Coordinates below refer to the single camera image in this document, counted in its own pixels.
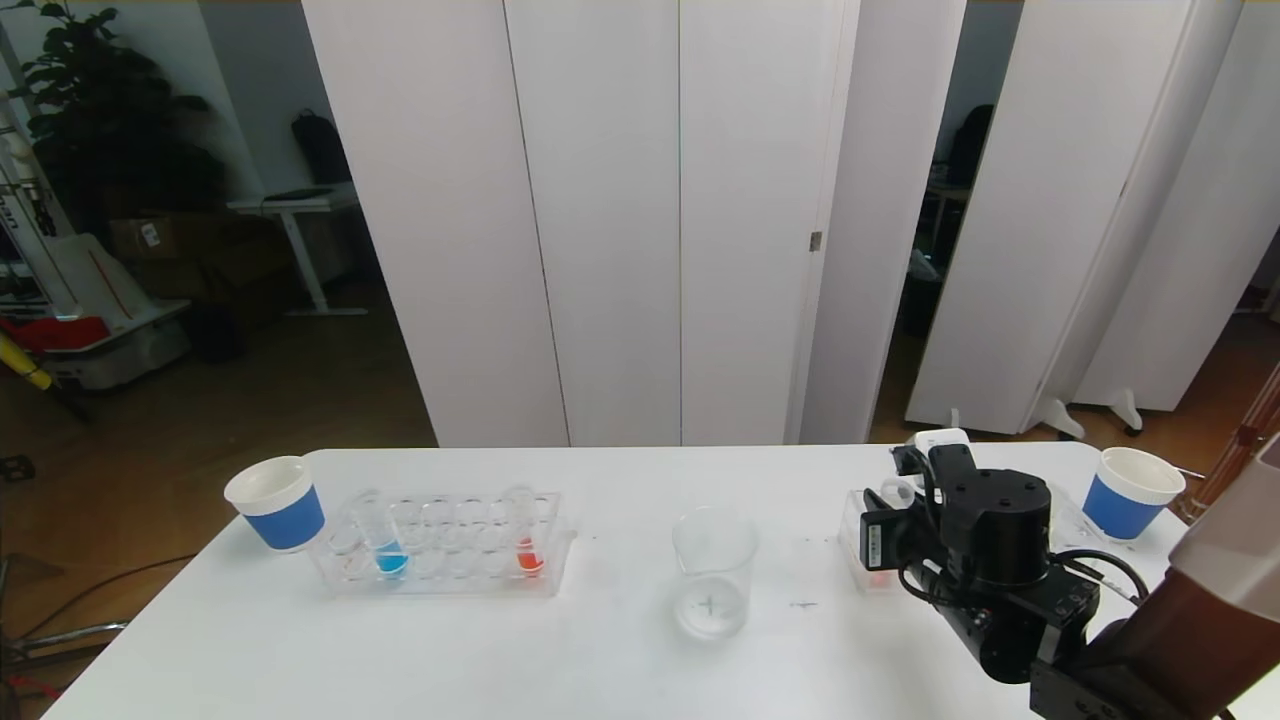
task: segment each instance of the test tube rack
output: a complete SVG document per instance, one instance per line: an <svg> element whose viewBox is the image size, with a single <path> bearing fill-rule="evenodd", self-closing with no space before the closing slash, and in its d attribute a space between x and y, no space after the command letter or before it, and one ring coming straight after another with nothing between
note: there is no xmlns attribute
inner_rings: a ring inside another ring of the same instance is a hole
<svg viewBox="0 0 1280 720"><path fill-rule="evenodd" d="M575 533L558 493L348 500L307 546L337 594L550 597Z"/></svg>

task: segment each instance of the white desk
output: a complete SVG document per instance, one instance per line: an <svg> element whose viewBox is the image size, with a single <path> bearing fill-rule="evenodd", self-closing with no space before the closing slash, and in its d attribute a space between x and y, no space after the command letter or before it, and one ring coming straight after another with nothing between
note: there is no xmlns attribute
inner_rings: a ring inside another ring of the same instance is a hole
<svg viewBox="0 0 1280 720"><path fill-rule="evenodd" d="M311 252L307 251L307 243L302 237L302 228L298 227L297 218L297 215L302 213L333 213L334 210L360 205L360 197L356 196L356 184L352 182L343 182L317 187L328 187L330 190L324 195L305 197L301 200L266 200L265 196L236 200L228 202L227 208L247 215L280 217L280 223L284 224L284 233L289 237L289 246L293 249L293 258L298 263L298 272L302 273L302 282L307 286L307 293L311 295L311 305L314 306L312 310L306 313L292 314L365 315L369 310L361 307L329 306L329 299L325 297L324 287L320 284L320 277L316 275L315 265L311 263Z"/></svg>
<svg viewBox="0 0 1280 720"><path fill-rule="evenodd" d="M1098 455L974 454L1076 500ZM326 509L369 486L563 491L580 536L559 594L333 598L305 555L271 555L237 519L45 717L1034 717L1027 685L989 680L932 609L855 589L833 536L845 493L892 474L887 446L325 450L307 462ZM681 635L667 598L671 523L707 502L760 528L750 620L721 643ZM1181 532L1165 512L1111 550L1155 584ZM1102 598L1094 630L1130 610ZM1242 720L1276 707L1275 673L1234 706Z"/></svg>

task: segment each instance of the paper cup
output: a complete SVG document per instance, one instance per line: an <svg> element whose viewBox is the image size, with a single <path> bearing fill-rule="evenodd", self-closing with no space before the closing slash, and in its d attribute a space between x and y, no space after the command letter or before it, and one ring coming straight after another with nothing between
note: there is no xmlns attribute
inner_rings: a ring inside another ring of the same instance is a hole
<svg viewBox="0 0 1280 720"><path fill-rule="evenodd" d="M301 550L324 528L324 511L301 457L264 460L239 471L223 489L271 550Z"/></svg>
<svg viewBox="0 0 1280 720"><path fill-rule="evenodd" d="M1185 488L1187 478L1160 457L1108 447L1084 498L1084 514L1108 537L1133 539Z"/></svg>

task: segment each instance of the white partition panel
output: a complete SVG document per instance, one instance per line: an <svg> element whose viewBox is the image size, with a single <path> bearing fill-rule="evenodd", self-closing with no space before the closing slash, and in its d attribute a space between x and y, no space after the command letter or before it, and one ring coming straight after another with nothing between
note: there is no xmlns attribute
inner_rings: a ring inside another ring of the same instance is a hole
<svg viewBox="0 0 1280 720"><path fill-rule="evenodd" d="M566 445L502 0L303 8L440 445Z"/></svg>
<svg viewBox="0 0 1280 720"><path fill-rule="evenodd" d="M809 238L827 222L828 131L844 117L833 96L847 77L841 41L854 40L846 12L856 4L681 3L686 445L786 438L805 343Z"/></svg>
<svg viewBox="0 0 1280 720"><path fill-rule="evenodd" d="M570 441L680 445L677 0L507 0Z"/></svg>
<svg viewBox="0 0 1280 720"><path fill-rule="evenodd" d="M1235 0L1192 0L1165 90L1042 393L1074 400L1187 155L1240 6Z"/></svg>
<svg viewBox="0 0 1280 720"><path fill-rule="evenodd" d="M1134 164L1188 0L1023 9L908 419L1016 433Z"/></svg>
<svg viewBox="0 0 1280 720"><path fill-rule="evenodd" d="M1280 225L1280 4L1245 3L1151 241L1075 396L1172 410Z"/></svg>
<svg viewBox="0 0 1280 720"><path fill-rule="evenodd" d="M861 5L803 443L867 441L964 12Z"/></svg>

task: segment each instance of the backpack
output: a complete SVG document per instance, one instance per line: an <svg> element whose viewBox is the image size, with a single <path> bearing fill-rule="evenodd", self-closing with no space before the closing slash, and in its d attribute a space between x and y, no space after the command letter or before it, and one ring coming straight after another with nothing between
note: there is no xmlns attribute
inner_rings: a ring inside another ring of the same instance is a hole
<svg viewBox="0 0 1280 720"><path fill-rule="evenodd" d="M328 119L310 109L302 110L293 120L293 137L307 160L312 182L333 184L351 179L347 155L342 151L342 138Z"/></svg>

